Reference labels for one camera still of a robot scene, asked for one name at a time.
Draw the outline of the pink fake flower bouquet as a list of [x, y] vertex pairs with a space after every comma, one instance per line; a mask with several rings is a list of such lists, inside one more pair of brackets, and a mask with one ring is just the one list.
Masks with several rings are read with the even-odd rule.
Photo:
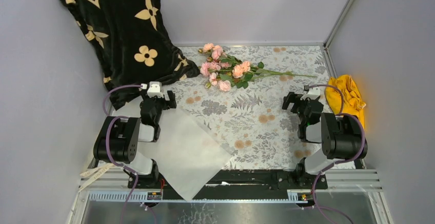
[[207, 56], [200, 66], [200, 75], [204, 77], [206, 89], [216, 87], [221, 92], [228, 92], [233, 87], [246, 89], [251, 82], [272, 76], [316, 78], [315, 75], [297, 74], [293, 71], [265, 69], [263, 62], [254, 64], [248, 60], [241, 60], [227, 54], [222, 46], [213, 43], [205, 44], [198, 49], [198, 53]]

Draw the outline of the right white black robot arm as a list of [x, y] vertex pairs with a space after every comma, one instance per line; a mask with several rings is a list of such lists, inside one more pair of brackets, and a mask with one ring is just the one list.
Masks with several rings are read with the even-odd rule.
[[338, 117], [323, 111], [324, 105], [316, 94], [296, 94], [289, 92], [283, 98], [282, 109], [289, 109], [299, 118], [298, 138], [301, 142], [319, 144], [321, 148], [310, 156], [305, 156], [287, 176], [278, 175], [278, 180], [290, 186], [309, 189], [314, 184], [320, 189], [327, 186], [324, 173], [326, 167], [339, 161], [353, 161], [364, 158], [368, 145], [363, 129], [355, 116]]

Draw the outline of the white translucent wrapping paper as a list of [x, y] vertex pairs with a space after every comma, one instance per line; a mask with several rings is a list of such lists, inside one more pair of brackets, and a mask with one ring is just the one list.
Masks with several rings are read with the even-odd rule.
[[235, 148], [181, 107], [163, 111], [159, 126], [159, 138], [152, 142], [154, 128], [140, 124], [137, 153], [128, 166], [145, 174], [154, 160], [176, 193], [192, 201], [230, 161]]

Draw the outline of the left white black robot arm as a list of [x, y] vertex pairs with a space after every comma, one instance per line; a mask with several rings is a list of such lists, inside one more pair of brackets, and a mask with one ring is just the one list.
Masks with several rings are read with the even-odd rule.
[[141, 94], [140, 117], [106, 117], [93, 147], [97, 161], [112, 163], [129, 176], [129, 188], [152, 189], [165, 186], [154, 159], [139, 152], [139, 142], [157, 142], [162, 112], [175, 109], [175, 94], [167, 91], [162, 97]]

